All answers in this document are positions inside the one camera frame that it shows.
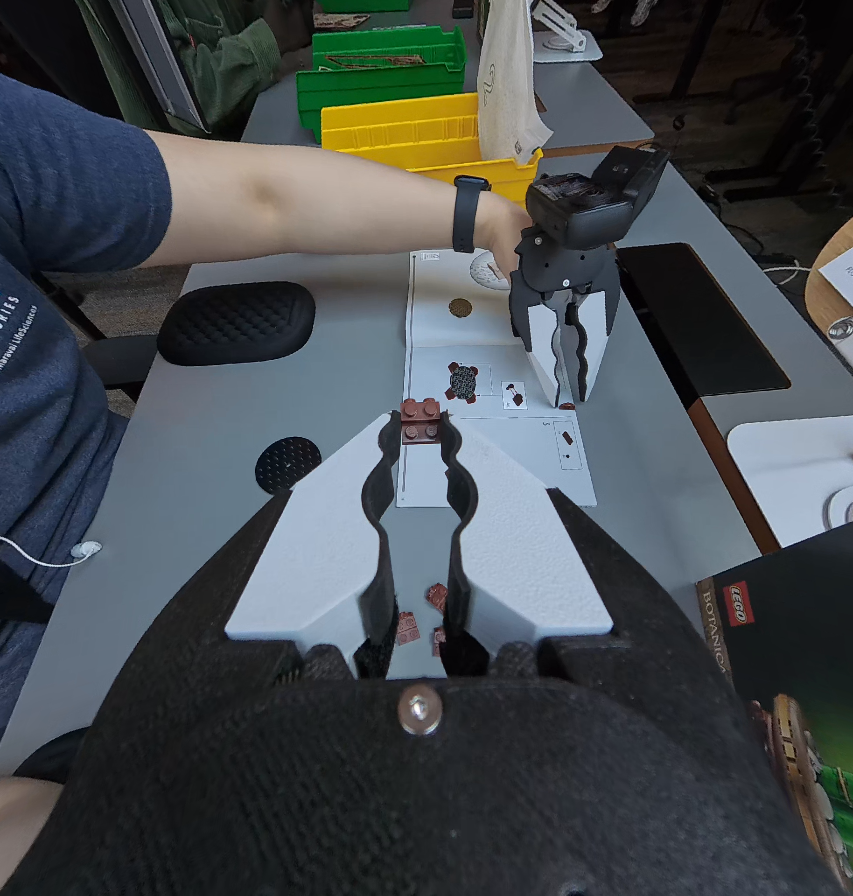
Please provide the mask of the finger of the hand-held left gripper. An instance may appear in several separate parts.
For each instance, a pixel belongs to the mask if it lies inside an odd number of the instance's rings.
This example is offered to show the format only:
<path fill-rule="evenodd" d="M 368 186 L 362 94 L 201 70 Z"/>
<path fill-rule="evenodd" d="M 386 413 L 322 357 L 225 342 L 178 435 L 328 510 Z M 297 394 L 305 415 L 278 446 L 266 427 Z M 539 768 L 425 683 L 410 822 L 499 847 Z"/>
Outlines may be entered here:
<path fill-rule="evenodd" d="M 531 348 L 528 357 L 545 397 L 557 409 L 574 401 L 566 366 L 566 311 L 560 301 L 550 308 L 538 302 L 528 309 Z"/>
<path fill-rule="evenodd" d="M 604 355 L 604 292 L 570 297 L 566 308 L 566 366 L 573 396 L 586 401 Z"/>

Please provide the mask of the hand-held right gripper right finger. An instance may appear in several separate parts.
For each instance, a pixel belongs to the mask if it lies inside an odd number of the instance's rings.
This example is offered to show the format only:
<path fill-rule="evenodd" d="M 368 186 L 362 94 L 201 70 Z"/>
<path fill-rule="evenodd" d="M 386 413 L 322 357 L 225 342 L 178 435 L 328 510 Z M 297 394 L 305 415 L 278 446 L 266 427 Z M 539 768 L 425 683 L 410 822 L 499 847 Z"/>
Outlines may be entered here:
<path fill-rule="evenodd" d="M 452 536 L 443 668 L 483 676 L 507 644 L 606 636 L 613 620 L 544 483 L 469 420 L 442 415 Z"/>

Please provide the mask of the person's left forearm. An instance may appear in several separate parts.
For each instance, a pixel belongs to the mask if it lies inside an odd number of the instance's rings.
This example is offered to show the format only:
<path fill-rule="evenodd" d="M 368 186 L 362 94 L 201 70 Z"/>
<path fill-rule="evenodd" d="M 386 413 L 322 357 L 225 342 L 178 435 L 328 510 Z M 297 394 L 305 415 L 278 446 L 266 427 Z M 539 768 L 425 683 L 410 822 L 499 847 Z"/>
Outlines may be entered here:
<path fill-rule="evenodd" d="M 452 246 L 452 185 L 316 148 L 150 137 L 172 211 L 142 267 Z"/>

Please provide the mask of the person's right forearm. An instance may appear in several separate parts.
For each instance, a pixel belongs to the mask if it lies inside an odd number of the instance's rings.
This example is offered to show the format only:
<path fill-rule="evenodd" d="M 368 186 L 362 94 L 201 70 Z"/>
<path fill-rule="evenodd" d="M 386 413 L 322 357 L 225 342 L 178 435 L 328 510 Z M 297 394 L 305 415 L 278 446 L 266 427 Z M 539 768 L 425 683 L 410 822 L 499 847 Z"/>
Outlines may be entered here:
<path fill-rule="evenodd" d="M 62 789 L 46 780 L 0 777 L 0 889 L 47 822 Z"/>

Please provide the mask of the person's left hand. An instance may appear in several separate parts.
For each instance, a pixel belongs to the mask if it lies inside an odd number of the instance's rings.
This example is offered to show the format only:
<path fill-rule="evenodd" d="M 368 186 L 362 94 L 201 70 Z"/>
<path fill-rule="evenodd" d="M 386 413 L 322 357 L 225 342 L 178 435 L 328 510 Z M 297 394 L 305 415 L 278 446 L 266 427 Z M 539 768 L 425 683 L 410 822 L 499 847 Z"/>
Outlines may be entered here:
<path fill-rule="evenodd" d="M 533 226 L 524 209 L 493 192 L 480 192 L 474 224 L 474 248 L 493 254 L 500 275 L 510 279 L 518 270 L 520 257 L 515 252 L 522 231 Z"/>

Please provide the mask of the white instruction booklet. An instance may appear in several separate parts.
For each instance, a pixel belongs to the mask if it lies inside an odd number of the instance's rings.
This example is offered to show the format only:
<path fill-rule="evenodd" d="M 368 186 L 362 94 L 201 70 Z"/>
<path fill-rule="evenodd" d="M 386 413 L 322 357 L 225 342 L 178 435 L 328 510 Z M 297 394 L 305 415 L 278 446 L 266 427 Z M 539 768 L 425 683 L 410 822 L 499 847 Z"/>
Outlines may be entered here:
<path fill-rule="evenodd" d="M 597 504 L 575 410 L 545 397 L 490 252 L 410 254 L 402 397 L 435 398 L 546 487 Z"/>

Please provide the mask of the black round studded plate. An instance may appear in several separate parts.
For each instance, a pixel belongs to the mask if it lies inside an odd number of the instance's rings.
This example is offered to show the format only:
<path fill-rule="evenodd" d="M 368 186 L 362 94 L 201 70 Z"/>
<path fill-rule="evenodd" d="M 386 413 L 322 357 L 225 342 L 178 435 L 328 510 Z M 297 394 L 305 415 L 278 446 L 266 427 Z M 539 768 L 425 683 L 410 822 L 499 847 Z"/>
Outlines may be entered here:
<path fill-rule="evenodd" d="M 288 436 L 271 443 L 254 466 L 257 485 L 269 495 L 292 489 L 322 462 L 317 445 L 301 436 Z"/>

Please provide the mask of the black wristwatch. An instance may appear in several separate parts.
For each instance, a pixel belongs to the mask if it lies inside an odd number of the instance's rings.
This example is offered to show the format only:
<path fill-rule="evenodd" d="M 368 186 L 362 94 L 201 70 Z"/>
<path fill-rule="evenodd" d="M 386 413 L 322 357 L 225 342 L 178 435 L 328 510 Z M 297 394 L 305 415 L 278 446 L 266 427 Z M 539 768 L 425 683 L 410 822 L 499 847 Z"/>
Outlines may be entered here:
<path fill-rule="evenodd" d="M 488 179 L 475 175 L 456 175 L 456 189 L 452 249 L 454 252 L 472 254 L 479 198 L 492 189 Z"/>

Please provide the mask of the black mat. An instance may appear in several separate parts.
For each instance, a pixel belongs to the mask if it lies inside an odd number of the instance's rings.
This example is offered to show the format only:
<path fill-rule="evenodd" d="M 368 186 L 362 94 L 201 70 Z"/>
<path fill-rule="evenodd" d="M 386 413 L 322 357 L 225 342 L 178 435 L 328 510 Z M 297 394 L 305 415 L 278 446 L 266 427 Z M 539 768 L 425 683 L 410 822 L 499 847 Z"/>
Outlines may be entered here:
<path fill-rule="evenodd" d="M 616 256 L 625 297 L 686 408 L 702 397 L 790 387 L 688 244 L 619 248 Z"/>

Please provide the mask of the white paper bag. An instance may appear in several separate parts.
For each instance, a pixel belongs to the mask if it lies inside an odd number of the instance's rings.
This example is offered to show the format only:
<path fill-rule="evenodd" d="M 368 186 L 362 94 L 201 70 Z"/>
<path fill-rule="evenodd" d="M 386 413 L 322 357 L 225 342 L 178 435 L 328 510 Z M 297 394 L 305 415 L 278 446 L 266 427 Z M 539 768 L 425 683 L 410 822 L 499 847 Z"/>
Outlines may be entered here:
<path fill-rule="evenodd" d="M 526 1 L 492 1 L 477 73 L 477 132 L 484 161 L 531 162 L 553 132 L 538 115 Z"/>

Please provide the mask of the white stand base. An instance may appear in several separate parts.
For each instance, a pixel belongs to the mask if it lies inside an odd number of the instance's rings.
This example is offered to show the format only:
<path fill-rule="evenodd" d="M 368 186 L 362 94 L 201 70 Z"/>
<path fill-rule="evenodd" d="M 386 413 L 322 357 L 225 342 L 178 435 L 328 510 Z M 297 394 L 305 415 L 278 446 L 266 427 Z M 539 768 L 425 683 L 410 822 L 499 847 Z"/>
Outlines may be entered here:
<path fill-rule="evenodd" d="M 853 416 L 746 423 L 727 447 L 780 546 L 853 521 Z"/>
<path fill-rule="evenodd" d="M 576 17 L 555 1 L 531 1 L 530 12 L 543 26 L 534 34 L 534 63 L 594 62 L 602 58 L 593 35 L 579 28 Z"/>

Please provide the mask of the yellow plastic bin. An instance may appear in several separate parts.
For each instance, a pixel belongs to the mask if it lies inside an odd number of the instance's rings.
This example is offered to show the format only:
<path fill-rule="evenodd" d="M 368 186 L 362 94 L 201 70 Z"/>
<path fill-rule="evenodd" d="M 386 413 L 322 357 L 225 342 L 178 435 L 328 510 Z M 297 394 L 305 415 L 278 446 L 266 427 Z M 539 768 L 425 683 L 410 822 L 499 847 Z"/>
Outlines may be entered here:
<path fill-rule="evenodd" d="M 321 112 L 322 147 L 402 168 L 447 183 L 480 176 L 493 191 L 525 206 L 543 151 L 529 164 L 483 161 L 477 134 L 477 93 L 398 99 Z"/>

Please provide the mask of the round wooden board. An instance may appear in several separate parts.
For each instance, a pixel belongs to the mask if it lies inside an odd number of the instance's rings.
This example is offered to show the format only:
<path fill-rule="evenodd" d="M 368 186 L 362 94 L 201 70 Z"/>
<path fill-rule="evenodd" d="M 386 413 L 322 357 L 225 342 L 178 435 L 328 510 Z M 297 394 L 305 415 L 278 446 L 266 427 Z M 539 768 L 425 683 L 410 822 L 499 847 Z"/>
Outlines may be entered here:
<path fill-rule="evenodd" d="M 845 318 L 853 317 L 853 286 L 849 288 L 849 297 L 841 292 L 841 287 L 832 285 L 831 281 L 821 273 L 821 269 L 840 259 L 849 252 L 848 260 L 838 261 L 836 271 L 844 272 L 853 266 L 853 217 L 845 223 L 825 244 L 813 263 L 804 288 L 804 307 L 813 322 L 820 330 L 825 344 L 836 353 L 834 342 L 829 335 L 833 324 Z"/>

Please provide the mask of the black toy brick box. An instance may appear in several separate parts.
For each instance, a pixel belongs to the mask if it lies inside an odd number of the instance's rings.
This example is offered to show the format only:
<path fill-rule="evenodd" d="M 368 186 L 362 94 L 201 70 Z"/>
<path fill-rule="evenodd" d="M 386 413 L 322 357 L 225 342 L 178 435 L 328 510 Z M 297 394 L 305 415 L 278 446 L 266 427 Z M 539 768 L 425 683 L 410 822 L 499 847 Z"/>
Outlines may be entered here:
<path fill-rule="evenodd" d="M 853 521 L 701 580 L 696 594 L 790 809 L 853 894 Z"/>

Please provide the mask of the aluminium post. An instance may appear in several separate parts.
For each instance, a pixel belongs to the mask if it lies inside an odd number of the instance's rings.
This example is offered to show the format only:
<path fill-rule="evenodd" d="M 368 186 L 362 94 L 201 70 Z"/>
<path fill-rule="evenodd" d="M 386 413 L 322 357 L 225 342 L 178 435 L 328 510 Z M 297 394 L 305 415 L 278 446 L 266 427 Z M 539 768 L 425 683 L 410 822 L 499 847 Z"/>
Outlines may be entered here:
<path fill-rule="evenodd" d="M 193 84 L 157 1 L 110 1 L 139 70 L 162 112 L 209 135 Z"/>

